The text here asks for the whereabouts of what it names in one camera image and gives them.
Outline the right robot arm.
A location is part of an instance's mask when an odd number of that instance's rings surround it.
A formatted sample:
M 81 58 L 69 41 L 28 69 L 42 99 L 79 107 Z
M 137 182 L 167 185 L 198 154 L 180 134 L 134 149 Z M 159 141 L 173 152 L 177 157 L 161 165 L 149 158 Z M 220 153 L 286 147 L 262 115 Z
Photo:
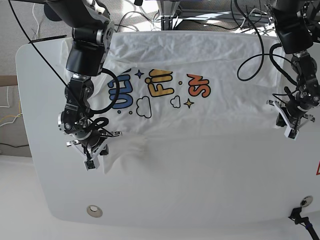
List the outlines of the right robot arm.
M 66 104 L 58 118 L 65 134 L 73 136 L 81 145 L 87 161 L 97 155 L 106 155 L 108 138 L 103 128 L 109 123 L 105 117 L 93 120 L 94 115 L 109 111 L 120 94 L 120 83 L 113 72 L 103 67 L 114 33 L 114 22 L 107 7 L 99 0 L 48 0 L 52 10 L 72 30 L 72 46 L 66 70 L 72 73 L 65 87 Z M 93 110 L 88 99 L 94 93 L 93 77 L 100 74 L 112 76 L 116 83 L 116 96 L 103 109 Z

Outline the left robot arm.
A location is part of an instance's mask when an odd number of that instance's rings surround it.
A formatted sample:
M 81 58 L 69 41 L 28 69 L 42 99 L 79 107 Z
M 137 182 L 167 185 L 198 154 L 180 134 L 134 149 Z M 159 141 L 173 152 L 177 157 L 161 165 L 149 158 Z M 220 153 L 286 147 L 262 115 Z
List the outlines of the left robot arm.
M 316 77 L 317 63 L 308 52 L 314 43 L 320 41 L 320 2 L 318 0 L 276 0 L 268 4 L 267 13 L 274 24 L 279 43 L 269 50 L 269 59 L 276 69 L 295 86 L 295 91 L 284 87 L 289 101 L 280 104 L 274 102 L 278 111 L 276 125 L 284 127 L 284 135 L 296 139 L 301 121 L 314 121 L 315 118 L 307 112 L 320 104 L 320 83 Z M 274 60 L 274 50 L 282 48 L 291 55 L 290 65 L 297 74 L 296 79 L 282 69 Z

